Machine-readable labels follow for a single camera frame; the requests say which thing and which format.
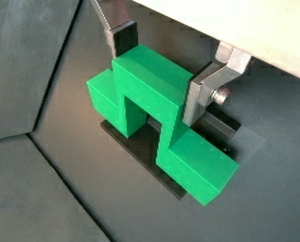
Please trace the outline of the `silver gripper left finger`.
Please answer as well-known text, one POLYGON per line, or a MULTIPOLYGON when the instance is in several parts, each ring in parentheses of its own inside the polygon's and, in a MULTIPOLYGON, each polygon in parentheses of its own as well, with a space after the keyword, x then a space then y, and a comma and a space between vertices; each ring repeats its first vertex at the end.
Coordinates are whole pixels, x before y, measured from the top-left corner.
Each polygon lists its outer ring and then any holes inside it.
POLYGON ((128 0, 90 0, 105 27, 106 42, 113 58, 138 45, 137 23, 130 20, 128 0))

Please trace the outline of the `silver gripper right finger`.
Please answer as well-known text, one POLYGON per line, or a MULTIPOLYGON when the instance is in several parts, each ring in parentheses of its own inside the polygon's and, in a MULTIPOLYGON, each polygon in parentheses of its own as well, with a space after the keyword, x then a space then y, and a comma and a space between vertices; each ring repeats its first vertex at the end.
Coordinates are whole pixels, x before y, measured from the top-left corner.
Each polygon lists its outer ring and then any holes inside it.
POLYGON ((223 104, 231 94, 225 84, 245 71, 252 56, 228 43, 220 42, 216 60, 192 78, 182 121, 192 126, 212 102, 223 104))

